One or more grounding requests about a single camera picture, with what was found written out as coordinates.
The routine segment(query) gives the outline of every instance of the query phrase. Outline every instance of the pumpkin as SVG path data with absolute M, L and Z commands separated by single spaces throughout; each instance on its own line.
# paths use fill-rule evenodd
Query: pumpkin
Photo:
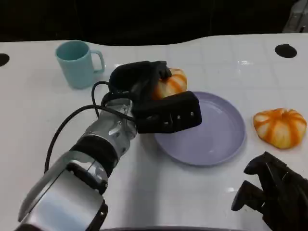
M 258 136 L 280 149 L 298 145 L 306 132 L 307 122 L 296 110 L 277 108 L 254 116 Z
M 187 78 L 180 69 L 170 68 L 172 76 L 167 79 L 159 79 L 153 91 L 153 99 L 160 100 L 164 97 L 181 93 L 187 90 Z

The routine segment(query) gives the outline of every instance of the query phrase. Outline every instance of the lavender plate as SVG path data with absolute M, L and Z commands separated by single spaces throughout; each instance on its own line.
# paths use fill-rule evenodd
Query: lavender plate
M 199 99 L 202 124 L 172 134 L 155 134 L 163 150 L 189 165 L 211 166 L 235 156 L 245 138 L 245 123 L 239 111 L 223 98 L 194 92 Z

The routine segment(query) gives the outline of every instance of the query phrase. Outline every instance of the mug handle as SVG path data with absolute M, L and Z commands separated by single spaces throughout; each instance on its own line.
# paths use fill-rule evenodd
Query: mug handle
M 102 63 L 102 68 L 101 70 L 94 70 L 94 73 L 102 73 L 105 70 L 105 63 L 104 63 L 104 59 L 103 59 L 103 55 L 100 51 L 96 51 L 96 50 L 91 50 L 90 51 L 91 54 L 98 54 L 98 56 L 100 57 L 101 63 Z

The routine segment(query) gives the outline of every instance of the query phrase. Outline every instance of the white table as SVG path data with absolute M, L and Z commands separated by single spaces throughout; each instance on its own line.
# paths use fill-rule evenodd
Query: white table
M 0 67 L 0 227 L 14 230 L 22 200 L 43 174 L 48 145 L 60 123 L 75 109 L 91 104 L 90 89 L 68 87 L 54 57 L 62 41 L 0 43 L 10 61 Z M 298 55 L 279 57 L 276 45 L 289 43 Z M 230 207 L 254 157 L 269 151 L 308 178 L 308 141 L 280 151 L 261 141 L 252 116 L 261 110 L 289 107 L 308 119 L 308 37 L 305 34 L 245 35 L 202 38 L 182 44 L 108 47 L 101 50 L 108 80 L 120 64 L 166 60 L 188 76 L 189 90 L 208 91 L 228 99 L 242 114 L 247 129 L 243 151 L 228 163 L 195 168 L 172 161 L 151 135 L 137 136 L 109 179 L 105 199 L 109 213 L 103 227 L 185 225 L 269 230 L 261 215 L 248 207 Z M 95 65 L 99 61 L 94 56 Z M 107 91 L 98 88 L 97 99 Z M 61 133 L 54 162 L 95 120 L 87 111 Z

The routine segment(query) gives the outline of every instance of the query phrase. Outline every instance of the light blue mug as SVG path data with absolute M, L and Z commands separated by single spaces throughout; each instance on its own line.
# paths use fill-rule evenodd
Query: light blue mug
M 100 57 L 101 70 L 94 70 L 91 53 Z M 102 53 L 90 50 L 83 41 L 73 40 L 61 44 L 56 50 L 56 57 L 68 84 L 77 89 L 91 86 L 95 82 L 94 74 L 105 69 Z

